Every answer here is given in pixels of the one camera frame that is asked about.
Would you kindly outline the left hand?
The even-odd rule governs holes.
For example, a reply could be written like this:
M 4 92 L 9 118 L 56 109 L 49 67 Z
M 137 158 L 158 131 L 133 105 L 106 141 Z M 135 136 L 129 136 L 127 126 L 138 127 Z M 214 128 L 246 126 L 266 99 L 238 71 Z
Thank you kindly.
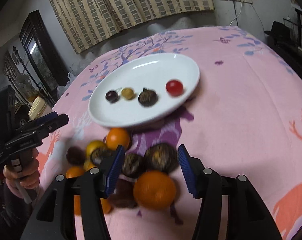
M 37 160 L 39 152 L 34 148 L 31 153 L 33 155 L 32 161 L 20 173 L 17 173 L 11 165 L 5 165 L 3 168 L 5 183 L 8 189 L 18 198 L 23 197 L 15 185 L 15 179 L 19 179 L 20 185 L 29 190 L 36 190 L 40 184 L 39 161 Z

